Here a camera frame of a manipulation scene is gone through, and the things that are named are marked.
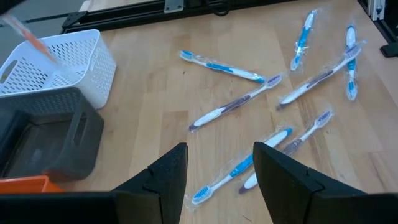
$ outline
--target toothbrush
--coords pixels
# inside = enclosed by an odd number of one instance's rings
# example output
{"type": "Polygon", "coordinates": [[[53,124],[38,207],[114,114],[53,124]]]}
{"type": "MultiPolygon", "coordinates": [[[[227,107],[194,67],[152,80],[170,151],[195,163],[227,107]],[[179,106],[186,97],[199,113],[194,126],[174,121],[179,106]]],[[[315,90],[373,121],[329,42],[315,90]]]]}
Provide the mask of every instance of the toothbrush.
{"type": "Polygon", "coordinates": [[[295,57],[292,59],[291,63],[290,63],[290,70],[291,71],[296,71],[296,69],[299,67],[300,65],[300,61],[302,58],[302,54],[303,51],[305,49],[305,43],[307,42],[307,38],[308,35],[311,31],[312,28],[312,24],[315,20],[315,14],[317,13],[316,10],[312,10],[308,16],[307,19],[305,20],[302,32],[301,32],[301,36],[298,40],[298,42],[296,42],[296,55],[295,57]]]}
{"type": "MultiPolygon", "coordinates": [[[[347,48],[352,47],[356,42],[356,32],[355,27],[350,25],[347,27],[347,35],[346,35],[346,44],[347,48]]],[[[355,100],[356,95],[358,94],[358,86],[355,82],[355,67],[356,67],[356,60],[352,60],[348,62],[348,83],[346,87],[346,94],[347,98],[351,101],[355,100]]]]}
{"type": "Polygon", "coordinates": [[[265,83],[263,83],[259,88],[247,93],[246,95],[224,105],[220,106],[219,108],[207,113],[206,115],[202,116],[200,119],[196,120],[191,126],[189,126],[189,131],[194,132],[201,126],[213,121],[214,119],[218,118],[219,116],[239,107],[243,104],[247,103],[249,100],[253,99],[258,94],[262,93],[265,90],[274,88],[276,85],[280,83],[282,80],[282,75],[276,75],[270,79],[268,79],[265,83]]]}
{"type": "Polygon", "coordinates": [[[363,47],[362,42],[360,42],[360,43],[355,43],[352,47],[348,48],[344,52],[342,61],[337,66],[335,66],[333,69],[331,69],[325,73],[318,75],[317,77],[312,78],[310,81],[306,82],[305,84],[300,86],[298,89],[289,93],[287,96],[285,96],[279,102],[279,105],[277,106],[276,109],[281,110],[281,109],[285,108],[289,103],[293,102],[298,97],[300,97],[307,91],[311,90],[313,87],[315,87],[319,83],[324,82],[327,78],[331,77],[338,70],[343,68],[348,62],[355,59],[362,52],[362,47],[363,47]]]}
{"type": "MultiPolygon", "coordinates": [[[[292,134],[293,129],[287,128],[278,134],[274,135],[265,144],[275,147],[284,139],[286,139],[290,134],[292,134]]],[[[224,184],[228,183],[230,180],[235,178],[237,175],[242,174],[249,166],[253,164],[253,154],[250,154],[245,160],[243,160],[240,164],[238,164],[223,180],[218,182],[213,186],[206,185],[201,188],[192,198],[192,204],[198,205],[203,203],[205,200],[208,200],[213,193],[219,189],[224,184]]]]}
{"type": "Polygon", "coordinates": [[[187,50],[180,51],[180,57],[188,62],[194,62],[204,67],[226,72],[232,75],[237,75],[242,78],[247,78],[258,83],[264,83],[266,79],[254,72],[249,72],[242,68],[236,68],[225,63],[217,62],[211,58],[204,57],[202,55],[195,54],[187,50]]]}
{"type": "Polygon", "coordinates": [[[47,50],[45,45],[38,40],[35,35],[33,35],[30,30],[22,24],[17,18],[15,18],[11,14],[6,14],[2,17],[2,19],[7,22],[19,35],[25,37],[27,41],[29,41],[34,48],[38,51],[42,52],[47,58],[49,58],[52,62],[56,63],[56,59],[50,52],[47,50]]]}
{"type": "MultiPolygon", "coordinates": [[[[313,126],[308,129],[308,131],[305,132],[301,137],[298,139],[292,141],[290,144],[288,144],[285,149],[282,151],[284,154],[287,156],[291,156],[293,153],[295,153],[300,145],[310,137],[312,133],[314,133],[316,130],[324,127],[324,125],[329,122],[330,118],[332,117],[333,112],[332,110],[327,110],[325,111],[319,118],[314,122],[313,126]]],[[[240,194],[244,194],[251,188],[255,187],[257,185],[257,176],[256,173],[253,173],[247,181],[245,181],[244,185],[239,189],[240,194]]]]}

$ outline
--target plastic basket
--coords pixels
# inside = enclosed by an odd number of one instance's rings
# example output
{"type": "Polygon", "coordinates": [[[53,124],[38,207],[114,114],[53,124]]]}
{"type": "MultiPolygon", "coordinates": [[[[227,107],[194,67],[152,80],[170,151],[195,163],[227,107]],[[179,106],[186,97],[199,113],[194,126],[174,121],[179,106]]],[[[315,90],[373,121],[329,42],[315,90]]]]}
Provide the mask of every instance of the plastic basket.
{"type": "Polygon", "coordinates": [[[101,33],[92,29],[41,40],[68,68],[68,74],[25,41],[0,68],[0,97],[77,87],[94,108],[102,108],[108,100],[116,63],[101,33]]]}
{"type": "Polygon", "coordinates": [[[78,88],[0,98],[0,124],[1,177],[67,182],[94,169],[104,120],[78,88]]]}

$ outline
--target white basket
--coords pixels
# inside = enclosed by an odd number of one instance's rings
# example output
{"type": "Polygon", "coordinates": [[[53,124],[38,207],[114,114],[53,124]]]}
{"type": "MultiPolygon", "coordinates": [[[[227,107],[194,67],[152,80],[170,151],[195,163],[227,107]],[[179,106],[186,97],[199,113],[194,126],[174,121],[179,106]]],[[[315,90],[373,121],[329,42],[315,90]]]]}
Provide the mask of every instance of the white basket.
{"type": "Polygon", "coordinates": [[[0,68],[0,77],[9,74],[0,79],[0,97],[73,86],[94,108],[102,108],[108,100],[116,63],[101,33],[93,29],[41,40],[63,66],[56,66],[25,41],[0,68]]]}

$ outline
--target wooden table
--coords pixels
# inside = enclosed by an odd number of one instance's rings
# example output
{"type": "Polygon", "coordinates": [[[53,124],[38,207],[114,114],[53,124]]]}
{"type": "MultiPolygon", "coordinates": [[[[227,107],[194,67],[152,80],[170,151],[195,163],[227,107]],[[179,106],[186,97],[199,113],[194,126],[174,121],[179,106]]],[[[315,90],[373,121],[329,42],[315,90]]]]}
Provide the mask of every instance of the wooden table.
{"type": "MultiPolygon", "coordinates": [[[[98,2],[86,6],[91,10],[131,4],[98,2]]],[[[288,2],[233,11],[225,17],[191,17],[102,35],[118,69],[108,104],[100,111],[105,119],[101,147],[93,173],[65,185],[66,189],[111,190],[177,143],[187,142],[186,193],[192,196],[217,178],[230,161],[249,152],[254,141],[282,125],[294,126],[291,140],[332,107],[331,122],[306,141],[294,159],[369,193],[398,191],[398,63],[382,56],[379,47],[386,41],[355,0],[288,2]],[[188,132],[194,120],[257,84],[185,62],[179,50],[270,77],[289,69],[303,21],[309,10],[318,7],[322,11],[310,38],[304,74],[286,76],[273,90],[196,133],[188,132]],[[358,59],[358,99],[347,100],[345,73],[339,72],[276,112],[282,96],[340,57],[350,21],[358,28],[358,39],[369,42],[358,59]]],[[[247,171],[224,186],[195,213],[184,206],[180,223],[272,223],[258,187],[238,194],[250,174],[247,171]]]]}

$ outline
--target black metal frame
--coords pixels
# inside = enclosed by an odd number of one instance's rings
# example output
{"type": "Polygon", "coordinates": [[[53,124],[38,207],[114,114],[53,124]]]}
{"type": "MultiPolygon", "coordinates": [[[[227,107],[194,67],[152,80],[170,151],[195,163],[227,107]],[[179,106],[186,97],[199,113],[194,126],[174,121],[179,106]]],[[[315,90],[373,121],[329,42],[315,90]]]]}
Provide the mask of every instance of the black metal frame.
{"type": "Polygon", "coordinates": [[[296,0],[185,0],[184,9],[180,12],[164,13],[165,0],[143,2],[128,6],[114,7],[94,12],[76,12],[70,14],[63,24],[63,34],[87,29],[101,31],[138,26],[153,22],[182,19],[213,13],[213,10],[224,10],[226,1],[231,1],[230,10],[264,6],[296,0]]]}
{"type": "MultiPolygon", "coordinates": [[[[366,12],[368,8],[366,0],[358,0],[358,2],[366,12]]],[[[393,8],[391,6],[387,7],[385,9],[384,20],[376,20],[373,23],[388,43],[380,48],[383,55],[385,57],[398,57],[398,29],[394,27],[394,23],[397,23],[397,16],[394,14],[394,11],[398,9],[396,9],[396,6],[393,6],[393,8]]]]}

